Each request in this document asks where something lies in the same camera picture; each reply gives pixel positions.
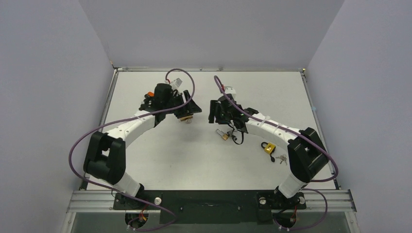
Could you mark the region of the large brass padlock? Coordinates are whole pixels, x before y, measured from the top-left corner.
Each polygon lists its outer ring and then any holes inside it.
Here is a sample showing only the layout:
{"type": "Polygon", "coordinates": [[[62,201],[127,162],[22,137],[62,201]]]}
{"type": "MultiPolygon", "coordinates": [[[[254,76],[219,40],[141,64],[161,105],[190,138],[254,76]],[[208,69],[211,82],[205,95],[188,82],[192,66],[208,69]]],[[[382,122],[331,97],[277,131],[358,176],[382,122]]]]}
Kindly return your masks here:
{"type": "Polygon", "coordinates": [[[191,123],[191,120],[193,119],[193,115],[189,115],[189,116],[184,116],[182,118],[179,118],[180,122],[188,122],[191,123]]]}

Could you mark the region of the small brass padlock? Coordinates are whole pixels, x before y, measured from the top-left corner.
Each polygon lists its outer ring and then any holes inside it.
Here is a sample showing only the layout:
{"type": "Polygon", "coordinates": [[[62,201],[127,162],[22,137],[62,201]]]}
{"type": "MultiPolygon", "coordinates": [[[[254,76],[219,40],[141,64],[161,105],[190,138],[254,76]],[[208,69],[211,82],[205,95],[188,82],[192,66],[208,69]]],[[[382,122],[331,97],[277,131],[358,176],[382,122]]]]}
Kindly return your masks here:
{"type": "Polygon", "coordinates": [[[223,140],[227,140],[229,135],[220,129],[216,129],[215,131],[223,140]]]}

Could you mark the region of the small padlock key charm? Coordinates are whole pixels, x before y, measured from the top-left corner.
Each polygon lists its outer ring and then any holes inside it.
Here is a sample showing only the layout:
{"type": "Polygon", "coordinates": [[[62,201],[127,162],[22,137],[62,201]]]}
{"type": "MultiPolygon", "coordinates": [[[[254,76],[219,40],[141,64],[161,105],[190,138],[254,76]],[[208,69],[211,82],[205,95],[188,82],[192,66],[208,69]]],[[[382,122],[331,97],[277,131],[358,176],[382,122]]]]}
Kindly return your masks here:
{"type": "Polygon", "coordinates": [[[234,135],[236,130],[230,130],[227,132],[228,136],[231,138],[231,140],[236,144],[237,143],[237,137],[234,135]]]}

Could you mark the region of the yellow padlock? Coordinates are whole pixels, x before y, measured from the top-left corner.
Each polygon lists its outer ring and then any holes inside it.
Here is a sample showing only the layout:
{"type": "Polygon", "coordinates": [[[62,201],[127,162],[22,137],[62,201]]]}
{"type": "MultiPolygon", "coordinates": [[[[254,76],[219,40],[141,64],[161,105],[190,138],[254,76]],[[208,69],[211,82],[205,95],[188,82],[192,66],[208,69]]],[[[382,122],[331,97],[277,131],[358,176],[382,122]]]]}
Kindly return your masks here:
{"type": "Polygon", "coordinates": [[[268,143],[268,142],[262,142],[260,144],[260,146],[264,149],[264,151],[269,154],[272,155],[276,149],[276,145],[272,144],[272,143],[268,143]]]}

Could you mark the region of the yellow padlock keys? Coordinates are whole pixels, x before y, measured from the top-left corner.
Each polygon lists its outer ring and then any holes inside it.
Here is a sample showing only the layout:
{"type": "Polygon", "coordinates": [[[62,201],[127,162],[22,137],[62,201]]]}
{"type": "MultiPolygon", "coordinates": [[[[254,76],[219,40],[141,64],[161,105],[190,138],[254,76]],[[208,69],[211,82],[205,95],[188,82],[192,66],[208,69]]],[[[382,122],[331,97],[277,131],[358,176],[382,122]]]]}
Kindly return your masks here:
{"type": "Polygon", "coordinates": [[[280,155],[278,157],[273,157],[272,155],[270,155],[270,159],[271,162],[275,163],[276,161],[278,161],[280,164],[285,164],[287,165],[287,157],[285,155],[280,155]]]}

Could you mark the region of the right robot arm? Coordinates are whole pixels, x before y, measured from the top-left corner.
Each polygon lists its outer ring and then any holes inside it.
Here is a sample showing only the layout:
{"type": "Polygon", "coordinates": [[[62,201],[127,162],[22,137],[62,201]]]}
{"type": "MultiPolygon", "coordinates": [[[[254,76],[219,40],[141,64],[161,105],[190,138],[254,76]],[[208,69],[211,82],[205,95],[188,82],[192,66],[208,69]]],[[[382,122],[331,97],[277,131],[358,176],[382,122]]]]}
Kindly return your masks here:
{"type": "Polygon", "coordinates": [[[224,96],[210,101],[210,123],[233,126],[242,133],[253,134],[282,148],[287,154],[290,172],[275,189],[274,201],[287,207],[293,197],[325,167],[329,159],[325,147],[313,128],[305,130],[282,126],[253,108],[242,109],[232,99],[224,96]]]}

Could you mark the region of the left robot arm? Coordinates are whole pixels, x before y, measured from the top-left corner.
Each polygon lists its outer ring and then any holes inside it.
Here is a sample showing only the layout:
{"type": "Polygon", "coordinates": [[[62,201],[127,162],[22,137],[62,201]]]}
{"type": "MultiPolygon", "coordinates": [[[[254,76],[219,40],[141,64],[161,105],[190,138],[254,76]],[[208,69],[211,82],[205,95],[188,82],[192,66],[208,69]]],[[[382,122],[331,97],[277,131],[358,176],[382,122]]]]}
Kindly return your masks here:
{"type": "Polygon", "coordinates": [[[188,90],[180,92],[174,84],[157,84],[153,92],[144,96],[134,120],[107,132],[92,134],[83,165],[84,172],[126,193],[126,203],[132,208],[142,207],[145,202],[144,187],[126,172],[127,147],[143,133],[155,128],[167,114],[185,121],[200,112],[202,109],[191,99],[188,90]]]}

